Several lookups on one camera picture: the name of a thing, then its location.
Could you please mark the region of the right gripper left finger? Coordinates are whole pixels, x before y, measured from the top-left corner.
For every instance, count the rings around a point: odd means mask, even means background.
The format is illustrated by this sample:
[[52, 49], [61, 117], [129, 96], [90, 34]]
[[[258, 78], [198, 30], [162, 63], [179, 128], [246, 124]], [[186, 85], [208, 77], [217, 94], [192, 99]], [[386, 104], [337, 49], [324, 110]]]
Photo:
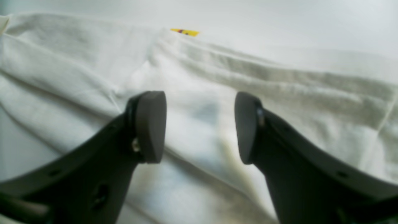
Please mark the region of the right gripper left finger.
[[1, 215], [24, 224], [115, 224], [136, 167], [162, 159], [166, 115], [163, 91], [130, 98], [72, 152], [1, 182]]

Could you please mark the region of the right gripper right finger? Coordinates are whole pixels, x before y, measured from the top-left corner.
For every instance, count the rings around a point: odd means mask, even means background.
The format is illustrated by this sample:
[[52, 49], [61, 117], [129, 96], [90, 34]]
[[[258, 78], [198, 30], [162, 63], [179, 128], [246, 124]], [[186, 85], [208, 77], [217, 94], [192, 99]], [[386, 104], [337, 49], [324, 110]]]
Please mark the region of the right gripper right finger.
[[280, 224], [396, 224], [396, 184], [319, 149], [259, 98], [234, 103], [240, 158], [264, 175]]

